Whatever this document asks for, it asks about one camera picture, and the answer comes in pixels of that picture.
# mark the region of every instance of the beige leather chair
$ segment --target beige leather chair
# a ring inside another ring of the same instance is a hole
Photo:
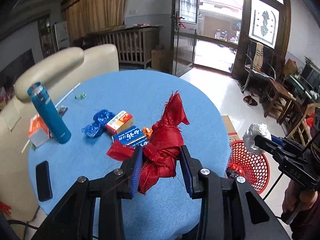
[[[112,44],[87,50],[68,48],[55,53],[23,73],[14,85],[16,96],[0,112],[0,201],[11,206],[12,219],[30,221],[38,203],[28,174],[30,119],[36,114],[27,95],[34,82],[44,84],[53,101],[78,83],[119,71],[117,49]]]

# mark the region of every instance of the blue table surface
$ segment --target blue table surface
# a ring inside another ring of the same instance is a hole
[[[220,113],[209,98],[190,83],[172,75],[146,70],[128,70],[92,78],[77,87],[60,105],[69,110],[63,117],[70,129],[70,141],[59,145],[51,139],[36,151],[29,150],[29,174],[37,197],[36,165],[47,160],[53,198],[39,202],[49,214],[79,176],[97,179],[121,163],[106,152],[112,138],[86,138],[81,129],[93,122],[95,113],[108,109],[115,114],[125,110],[137,127],[151,127],[161,116],[172,91],[179,90],[190,125],[181,124],[181,133],[193,158],[202,166],[225,176],[230,157],[229,138]],[[82,92],[87,96],[77,100]],[[186,192],[179,162],[175,178],[160,178],[146,195],[122,200],[126,239],[175,239],[190,231],[200,217],[201,200]],[[96,201],[93,234],[98,236],[100,199]]]

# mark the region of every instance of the pair of slippers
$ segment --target pair of slippers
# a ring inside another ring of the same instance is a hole
[[[246,97],[244,97],[243,101],[244,101],[245,103],[247,103],[248,106],[257,106],[257,105],[258,105],[257,101],[254,100],[254,99],[252,98],[252,96],[246,96]]]

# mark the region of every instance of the yellow and red box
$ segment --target yellow and red box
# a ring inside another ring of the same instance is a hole
[[[37,148],[50,140],[49,128],[38,114],[30,120],[28,137]]]
[[[134,125],[133,116],[126,111],[121,111],[106,124],[106,128],[112,135],[127,130]]]

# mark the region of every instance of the striped towel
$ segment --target striped towel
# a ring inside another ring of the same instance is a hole
[[[263,64],[263,45],[257,42],[256,54],[253,59],[253,69],[261,73],[261,67]]]

